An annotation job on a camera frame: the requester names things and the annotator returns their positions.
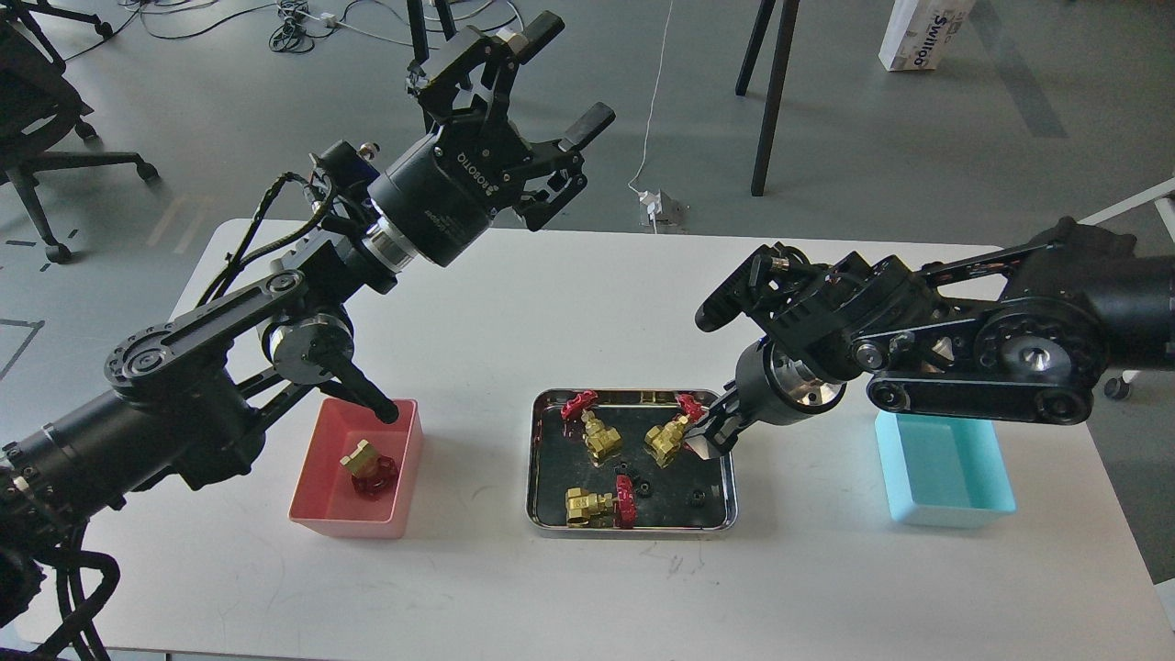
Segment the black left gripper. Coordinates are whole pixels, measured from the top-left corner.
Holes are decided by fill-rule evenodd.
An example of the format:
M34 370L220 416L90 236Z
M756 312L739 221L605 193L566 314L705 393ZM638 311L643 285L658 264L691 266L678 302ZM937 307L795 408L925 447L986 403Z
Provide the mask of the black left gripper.
M463 27L432 56L408 65L407 92L424 114L419 139L365 189L378 215L365 248L389 269L424 258L449 267L511 209L538 231L588 186L582 151L616 119L596 102L560 139L531 142L508 117L521 65L553 41L564 20L542 11L521 33ZM481 92L454 108L459 83L482 68Z

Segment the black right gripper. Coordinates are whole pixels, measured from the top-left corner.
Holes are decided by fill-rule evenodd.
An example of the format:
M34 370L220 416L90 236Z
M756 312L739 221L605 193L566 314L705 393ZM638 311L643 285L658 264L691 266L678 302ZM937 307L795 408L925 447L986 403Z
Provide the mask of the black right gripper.
M842 400L846 385L820 379L764 338L743 350L726 390L732 393L730 405L713 403L689 411L683 438L701 460L730 454L751 424L786 426L826 413Z

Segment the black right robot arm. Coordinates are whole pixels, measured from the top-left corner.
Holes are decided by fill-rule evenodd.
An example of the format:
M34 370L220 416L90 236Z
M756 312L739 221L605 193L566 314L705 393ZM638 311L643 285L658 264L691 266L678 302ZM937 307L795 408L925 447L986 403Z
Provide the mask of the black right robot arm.
M1010 250L920 269L756 248L694 322L710 333L747 317L761 339L684 443L727 456L752 424L835 409L862 375L893 413L1085 421L1107 369L1171 369L1171 258L1140 258L1135 242L1063 218Z

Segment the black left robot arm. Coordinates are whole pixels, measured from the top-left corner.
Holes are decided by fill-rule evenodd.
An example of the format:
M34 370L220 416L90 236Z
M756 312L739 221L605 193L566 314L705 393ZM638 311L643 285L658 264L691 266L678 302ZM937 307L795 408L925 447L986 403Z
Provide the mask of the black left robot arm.
M192 490L247 475L264 436L310 390L357 403L385 423L400 411L352 363L345 301L385 294L415 258L449 267L511 209L540 230L583 191L582 151L615 112L593 104L550 141L523 139L508 116L515 79L564 29L549 11L521 32L446 29L429 50L414 28L408 92L425 134L385 171L341 141L313 175L282 174L253 213L239 250L197 306L118 344L109 390L4 446L4 623L56 574L62 623L34 650L105 660L94 619L118 561L83 549L92 515L180 475Z

